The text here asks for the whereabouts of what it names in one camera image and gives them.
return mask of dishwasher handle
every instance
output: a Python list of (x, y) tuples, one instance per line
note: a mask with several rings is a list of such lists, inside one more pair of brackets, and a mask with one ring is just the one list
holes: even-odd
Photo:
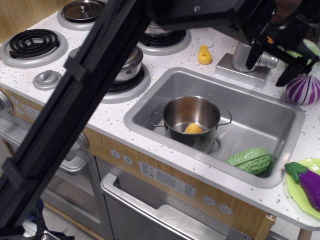
[(170, 205), (155, 209), (115, 186), (117, 177), (107, 173), (101, 181), (101, 188), (108, 195), (130, 209), (144, 215), (156, 224), (176, 233), (186, 240), (227, 240), (228, 238)]
[[(4, 118), (0, 118), (0, 138), (9, 144), (19, 147), (28, 131)], [(76, 156), (71, 161), (63, 160), (59, 170), (69, 175), (81, 174), (88, 164), (83, 158)]]

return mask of control panel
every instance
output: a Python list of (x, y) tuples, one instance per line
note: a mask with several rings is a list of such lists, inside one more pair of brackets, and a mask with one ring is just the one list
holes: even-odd
[(197, 190), (194, 187), (142, 161), (138, 161), (138, 163), (140, 171), (143, 174), (177, 190), (189, 198), (193, 198), (195, 196)]

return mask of purple eggplant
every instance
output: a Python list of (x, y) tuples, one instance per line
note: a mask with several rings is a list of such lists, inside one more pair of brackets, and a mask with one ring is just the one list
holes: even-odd
[(293, 181), (300, 183), (311, 206), (320, 212), (320, 175), (297, 162), (288, 163), (284, 167)]

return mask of sink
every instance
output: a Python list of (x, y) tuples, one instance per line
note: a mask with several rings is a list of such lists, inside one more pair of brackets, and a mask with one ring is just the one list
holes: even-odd
[[(232, 115), (231, 124), (217, 128), (217, 142), (209, 153), (166, 137), (163, 127), (150, 122), (151, 115), (162, 112), (167, 102), (186, 95), (204, 97)], [(222, 111), (219, 123), (227, 123), (229, 119)], [(293, 103), (181, 67), (166, 71), (124, 116), (128, 129), (262, 188), (272, 188), (281, 182), (284, 165), (292, 156), (304, 121), (304, 111)], [(153, 115), (152, 122), (163, 125), (162, 115)], [(274, 156), (269, 168), (259, 176), (225, 163), (231, 155), (256, 147)]]

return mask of oven window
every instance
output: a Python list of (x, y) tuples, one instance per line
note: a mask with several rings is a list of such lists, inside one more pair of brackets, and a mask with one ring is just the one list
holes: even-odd
[(48, 184), (47, 189), (95, 218), (100, 219), (95, 194), (90, 179), (86, 174), (72, 176), (58, 170)]

